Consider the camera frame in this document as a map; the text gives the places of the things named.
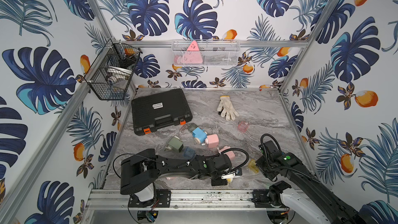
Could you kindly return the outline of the yellow clear sharpener tray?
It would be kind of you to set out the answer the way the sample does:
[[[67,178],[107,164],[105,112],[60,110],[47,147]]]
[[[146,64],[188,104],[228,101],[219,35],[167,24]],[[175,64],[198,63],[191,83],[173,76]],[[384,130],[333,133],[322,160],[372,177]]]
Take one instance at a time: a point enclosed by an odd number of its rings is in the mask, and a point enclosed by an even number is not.
[[[256,162],[254,159],[251,159],[248,163],[247,168],[253,172],[254,174],[258,174],[260,172],[259,168],[256,165]]]

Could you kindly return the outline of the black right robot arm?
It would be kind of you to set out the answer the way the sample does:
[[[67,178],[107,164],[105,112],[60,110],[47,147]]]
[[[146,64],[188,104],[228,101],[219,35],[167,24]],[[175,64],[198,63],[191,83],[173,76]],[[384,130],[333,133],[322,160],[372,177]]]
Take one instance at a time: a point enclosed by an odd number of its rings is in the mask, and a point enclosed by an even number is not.
[[[270,134],[263,134],[259,146],[262,157],[256,161],[261,173],[271,181],[281,175],[298,186],[310,202],[293,195],[290,184],[280,181],[270,186],[269,196],[273,205],[284,205],[311,224],[375,224],[370,214],[360,213],[345,203],[312,175],[302,161],[291,152],[283,152]]]

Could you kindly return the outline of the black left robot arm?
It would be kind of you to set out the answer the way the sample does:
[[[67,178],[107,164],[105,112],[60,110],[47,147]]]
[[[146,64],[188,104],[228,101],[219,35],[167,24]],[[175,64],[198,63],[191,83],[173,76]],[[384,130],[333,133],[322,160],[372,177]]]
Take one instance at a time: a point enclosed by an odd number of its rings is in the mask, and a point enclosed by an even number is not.
[[[154,182],[159,178],[211,179],[212,184],[217,186],[225,184],[225,177],[230,174],[235,174],[235,169],[225,153],[174,159],[157,155],[154,149],[146,149],[122,160],[120,194],[132,196],[140,203],[153,202],[157,199]]]

